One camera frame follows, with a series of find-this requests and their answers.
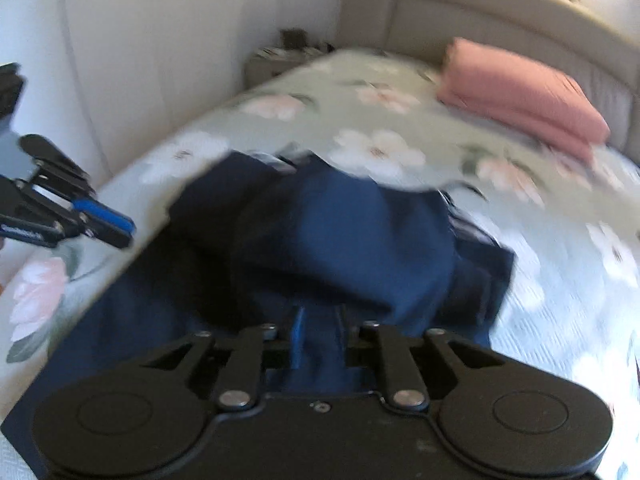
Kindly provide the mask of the floral light green bedspread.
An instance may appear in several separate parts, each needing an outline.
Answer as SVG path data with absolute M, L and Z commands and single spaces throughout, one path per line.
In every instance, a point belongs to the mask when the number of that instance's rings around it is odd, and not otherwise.
M 348 50 L 195 119 L 100 188 L 137 227 L 117 250 L 78 238 L 1 254 L 1 411 L 9 414 L 107 286 L 137 261 L 193 180 L 233 152 L 312 151 L 390 188 L 462 182 L 454 201 L 518 256 L 491 347 L 597 393 L 614 429 L 599 474 L 639 474 L 639 170 L 612 148 L 585 166 L 446 107 L 421 62 Z

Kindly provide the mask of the beige padded headboard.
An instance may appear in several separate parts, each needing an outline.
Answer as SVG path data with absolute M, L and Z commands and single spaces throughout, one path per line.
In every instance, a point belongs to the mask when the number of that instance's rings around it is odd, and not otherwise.
M 533 58 L 572 76 L 611 129 L 608 142 L 639 156 L 639 47 L 566 0 L 341 0 L 337 47 L 438 63 L 456 37 Z

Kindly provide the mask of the white wardrobe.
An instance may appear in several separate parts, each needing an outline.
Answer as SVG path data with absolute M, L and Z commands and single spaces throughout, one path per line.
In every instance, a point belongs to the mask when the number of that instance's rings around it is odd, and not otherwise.
M 285 28 L 330 38 L 337 0 L 1 0 L 1 58 L 26 86 L 12 118 L 110 180 L 243 84 Z

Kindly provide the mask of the grey bedside table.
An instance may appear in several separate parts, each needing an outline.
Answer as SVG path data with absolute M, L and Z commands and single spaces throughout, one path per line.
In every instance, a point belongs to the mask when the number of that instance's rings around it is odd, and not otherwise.
M 279 38 L 280 44 L 277 47 L 257 49 L 245 61 L 243 82 L 246 90 L 260 86 L 335 50 L 333 44 L 323 40 L 313 44 L 306 30 L 301 28 L 280 29 Z

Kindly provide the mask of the navy blue hooded garment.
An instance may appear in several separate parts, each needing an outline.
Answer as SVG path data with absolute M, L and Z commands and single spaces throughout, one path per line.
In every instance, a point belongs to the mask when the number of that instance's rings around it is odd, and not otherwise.
M 169 221 L 62 340 L 2 424 L 35 474 L 30 425 L 55 390 L 183 336 L 227 337 L 306 311 L 302 365 L 283 393 L 367 387 L 347 368 L 336 308 L 417 337 L 457 330 L 488 344 L 515 256 L 457 214 L 444 188 L 386 188 L 316 155 L 274 166 L 232 153 L 188 185 Z

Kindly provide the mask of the folded pink blanket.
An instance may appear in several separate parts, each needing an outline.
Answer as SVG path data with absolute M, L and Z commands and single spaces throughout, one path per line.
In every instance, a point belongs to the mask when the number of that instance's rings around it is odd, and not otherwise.
M 611 135 L 574 78 L 496 47 L 454 38 L 436 92 L 447 105 L 521 130 L 586 165 Z

